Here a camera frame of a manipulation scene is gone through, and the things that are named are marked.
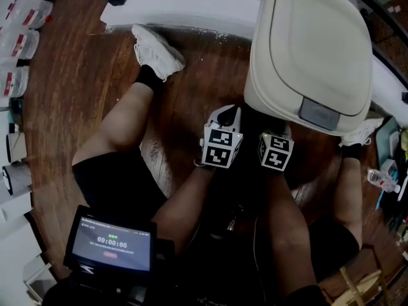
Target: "foot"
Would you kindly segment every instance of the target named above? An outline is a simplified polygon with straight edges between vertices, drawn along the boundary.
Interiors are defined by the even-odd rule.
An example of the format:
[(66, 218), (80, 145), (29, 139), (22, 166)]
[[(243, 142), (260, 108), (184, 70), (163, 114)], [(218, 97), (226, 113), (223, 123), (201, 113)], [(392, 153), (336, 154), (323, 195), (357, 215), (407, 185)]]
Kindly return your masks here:
[(186, 65), (183, 56), (167, 41), (148, 27), (133, 25), (132, 33), (137, 39), (136, 58), (141, 66), (150, 66), (157, 77), (164, 82), (167, 77), (180, 71)]
[(356, 131), (342, 137), (339, 146), (352, 146), (354, 144), (370, 145), (369, 136), (383, 123), (384, 118), (367, 119), (357, 128)]

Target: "wooden floor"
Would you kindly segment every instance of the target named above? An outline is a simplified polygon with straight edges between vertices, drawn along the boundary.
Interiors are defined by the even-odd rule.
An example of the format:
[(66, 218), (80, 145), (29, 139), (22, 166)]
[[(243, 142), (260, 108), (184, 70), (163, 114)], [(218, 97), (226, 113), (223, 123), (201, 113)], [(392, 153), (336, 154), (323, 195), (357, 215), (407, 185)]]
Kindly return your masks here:
[[(62, 278), (68, 274), (62, 259), (73, 216), (77, 205), (85, 203), (71, 174), (72, 157), (133, 83), (139, 65), (130, 32), (105, 33), (99, 22), (103, 0), (53, 1), (54, 21), (41, 30), (31, 62), (24, 131), (33, 173), (33, 216), (47, 256)], [(251, 43), (205, 31), (161, 32), (182, 52), (187, 67), (169, 78), (163, 95), (155, 100), (142, 152), (169, 195), (193, 168), (191, 160), (210, 112), (242, 101)], [(297, 125), (292, 132), (295, 151), (288, 180), (310, 222), (330, 202), (340, 150), (334, 137)], [(374, 211), (379, 190), (365, 177), (376, 162), (372, 144), (362, 157), (363, 239), (375, 245), (390, 279), (403, 265), (402, 251), (388, 233), (382, 212)], [(367, 252), (358, 256), (349, 273), (358, 280), (374, 269)], [(335, 275), (321, 287), (335, 297), (346, 285)]]

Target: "plastic bottle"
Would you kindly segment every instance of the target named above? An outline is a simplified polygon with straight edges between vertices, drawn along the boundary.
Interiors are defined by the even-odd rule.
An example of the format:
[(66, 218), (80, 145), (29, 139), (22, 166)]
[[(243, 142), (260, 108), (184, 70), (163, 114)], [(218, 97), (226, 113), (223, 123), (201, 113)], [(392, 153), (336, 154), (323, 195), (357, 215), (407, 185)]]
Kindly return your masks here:
[(6, 20), (12, 24), (40, 28), (51, 14), (53, 4), (44, 0), (15, 0), (8, 7)]
[(401, 186), (397, 185), (392, 177), (378, 170), (370, 169), (367, 173), (367, 180), (387, 193), (393, 191), (399, 193), (401, 190)]
[(0, 57), (31, 59), (38, 47), (39, 32), (23, 27), (0, 27)]
[(29, 67), (0, 68), (0, 98), (19, 98), (28, 84)]

